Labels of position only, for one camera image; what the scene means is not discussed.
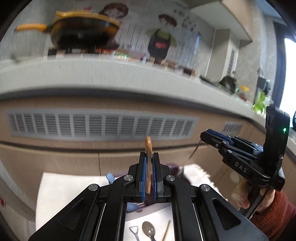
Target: spoon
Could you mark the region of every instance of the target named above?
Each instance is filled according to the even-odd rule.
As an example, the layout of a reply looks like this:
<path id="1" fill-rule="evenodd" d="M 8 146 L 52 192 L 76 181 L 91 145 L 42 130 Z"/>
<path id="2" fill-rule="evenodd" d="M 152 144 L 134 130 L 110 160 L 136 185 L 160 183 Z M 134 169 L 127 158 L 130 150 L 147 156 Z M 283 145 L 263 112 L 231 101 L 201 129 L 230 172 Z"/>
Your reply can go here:
<path id="1" fill-rule="evenodd" d="M 147 222 L 147 221 L 143 222 L 143 224 L 142 224 L 142 230 L 143 230 L 143 232 L 144 232 L 144 234 L 146 236 L 148 236 L 149 238 L 151 238 L 151 241 L 156 241 L 154 239 L 155 229 L 154 229 L 152 223 Z"/>
<path id="2" fill-rule="evenodd" d="M 138 227 L 138 226 L 132 226 L 132 227 L 129 227 L 129 229 L 130 229 L 130 231 L 135 235 L 136 240 L 137 240 L 137 241 L 140 241 L 140 240 L 139 240 L 139 237 L 138 237 L 139 227 Z"/>

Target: ventilation grille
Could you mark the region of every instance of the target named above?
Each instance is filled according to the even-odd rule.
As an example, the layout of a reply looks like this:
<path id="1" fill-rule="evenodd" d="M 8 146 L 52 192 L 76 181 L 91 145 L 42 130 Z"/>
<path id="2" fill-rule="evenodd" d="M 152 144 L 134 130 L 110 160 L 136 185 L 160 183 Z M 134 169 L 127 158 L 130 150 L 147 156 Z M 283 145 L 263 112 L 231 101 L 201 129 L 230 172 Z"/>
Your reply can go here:
<path id="1" fill-rule="evenodd" d="M 223 135 L 238 136 L 242 126 L 243 124 L 226 122 L 221 133 Z"/>
<path id="2" fill-rule="evenodd" d="M 228 65 L 227 75 L 230 75 L 232 73 L 234 54 L 235 54 L 235 52 L 234 52 L 234 50 L 232 50 L 231 55 L 230 55 L 230 61 L 229 61 L 229 65 Z"/>
<path id="3" fill-rule="evenodd" d="M 187 139 L 197 118 L 189 116 L 90 109 L 11 109 L 13 135 L 42 139 L 154 140 Z"/>

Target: red sleeve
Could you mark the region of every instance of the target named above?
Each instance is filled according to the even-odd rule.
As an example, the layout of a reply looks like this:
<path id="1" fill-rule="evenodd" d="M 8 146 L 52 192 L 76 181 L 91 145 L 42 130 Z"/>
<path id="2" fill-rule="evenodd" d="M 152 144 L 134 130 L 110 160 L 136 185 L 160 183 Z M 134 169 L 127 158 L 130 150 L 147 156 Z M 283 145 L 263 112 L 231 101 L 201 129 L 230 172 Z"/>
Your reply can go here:
<path id="1" fill-rule="evenodd" d="M 261 214 L 255 213 L 251 222 L 265 233 L 270 241 L 284 240 L 283 237 L 285 241 L 289 241 L 296 229 L 296 208 L 288 201 L 283 191 L 276 192 L 269 208 Z"/>

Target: blue glove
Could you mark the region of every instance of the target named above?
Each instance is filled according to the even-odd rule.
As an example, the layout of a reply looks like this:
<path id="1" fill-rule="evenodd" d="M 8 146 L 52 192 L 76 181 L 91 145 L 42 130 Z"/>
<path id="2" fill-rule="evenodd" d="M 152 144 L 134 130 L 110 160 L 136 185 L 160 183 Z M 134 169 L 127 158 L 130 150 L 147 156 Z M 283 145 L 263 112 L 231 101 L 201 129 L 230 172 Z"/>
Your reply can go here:
<path id="1" fill-rule="evenodd" d="M 112 184 L 112 183 L 115 181 L 115 178 L 114 178 L 113 174 L 111 174 L 111 173 L 108 173 L 108 174 L 106 175 L 106 178 L 107 178 L 109 184 Z M 136 203 L 128 202 L 127 207 L 126 207 L 126 211 L 127 211 L 128 213 L 129 213 L 129 212 L 136 211 L 136 210 L 138 210 L 138 209 L 139 209 L 139 207 L 138 207 L 138 205 L 137 205 Z"/>

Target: black apron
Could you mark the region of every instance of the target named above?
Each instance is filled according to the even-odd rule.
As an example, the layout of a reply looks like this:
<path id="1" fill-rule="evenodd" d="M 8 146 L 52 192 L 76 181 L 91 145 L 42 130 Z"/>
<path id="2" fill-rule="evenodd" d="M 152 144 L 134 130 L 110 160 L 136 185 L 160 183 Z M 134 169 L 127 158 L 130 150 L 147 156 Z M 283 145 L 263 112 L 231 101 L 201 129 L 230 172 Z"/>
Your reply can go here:
<path id="1" fill-rule="evenodd" d="M 157 30 L 151 37 L 148 44 L 148 51 L 151 57 L 155 57 L 157 59 L 165 59 L 168 54 L 168 49 L 170 47 L 170 37 L 169 39 L 163 39 L 157 36 Z"/>

